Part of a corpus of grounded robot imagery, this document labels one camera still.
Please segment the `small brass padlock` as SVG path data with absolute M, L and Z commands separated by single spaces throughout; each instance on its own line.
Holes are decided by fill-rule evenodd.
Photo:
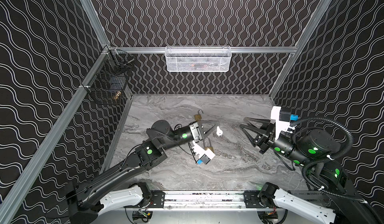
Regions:
M 198 111 L 198 113 L 194 115 L 194 119 L 195 119 L 195 121 L 200 121 L 200 120 L 202 120 L 202 115 L 203 115 L 203 113 L 204 113 L 204 112 L 200 109 L 200 110 Z

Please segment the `long shackle brass padlock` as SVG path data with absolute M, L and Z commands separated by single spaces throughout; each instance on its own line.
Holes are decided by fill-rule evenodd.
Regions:
M 203 140 L 203 148 L 205 151 L 210 150 L 211 152 L 214 152 L 211 140 L 208 137 Z

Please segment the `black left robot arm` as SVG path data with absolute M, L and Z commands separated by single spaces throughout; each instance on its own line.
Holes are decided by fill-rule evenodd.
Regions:
M 198 156 L 197 163 L 209 163 L 214 153 L 198 144 L 213 132 L 222 135 L 219 125 L 219 121 L 198 120 L 172 129 L 166 120 L 156 121 L 146 130 L 148 139 L 136 145 L 124 160 L 85 183 L 73 181 L 67 185 L 66 201 L 70 222 L 90 224 L 101 215 L 119 208 L 146 208 L 152 199 L 146 183 L 137 183 L 120 191 L 116 188 L 158 166 L 167 159 L 166 150 L 183 144 L 191 146 L 192 153 Z

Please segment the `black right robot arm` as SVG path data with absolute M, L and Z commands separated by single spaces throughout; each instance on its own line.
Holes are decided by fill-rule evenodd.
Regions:
M 272 150 L 291 171 L 300 168 L 308 186 L 316 193 L 326 195 L 333 207 L 318 206 L 299 198 L 277 185 L 266 183 L 258 194 L 264 207 L 281 208 L 317 224 L 381 224 L 382 216 L 365 200 L 338 162 L 352 148 L 354 138 L 341 123 L 318 117 L 317 121 L 338 127 L 346 141 L 339 143 L 320 127 L 302 130 L 297 138 L 296 126 L 307 122 L 288 112 L 273 109 L 270 119 L 246 117 L 240 129 L 260 153 Z

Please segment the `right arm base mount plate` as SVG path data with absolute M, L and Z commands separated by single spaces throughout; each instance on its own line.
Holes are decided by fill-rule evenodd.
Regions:
M 245 191 L 244 192 L 244 203 L 247 209 L 257 209 L 257 208 L 279 208 L 274 203 L 274 197 L 272 194 L 260 191 Z

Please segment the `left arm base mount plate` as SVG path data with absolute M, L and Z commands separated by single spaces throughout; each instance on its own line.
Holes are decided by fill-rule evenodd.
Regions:
M 140 202 L 139 207 L 144 208 L 163 208 L 165 201 L 165 192 L 150 191 L 144 194 L 143 200 Z

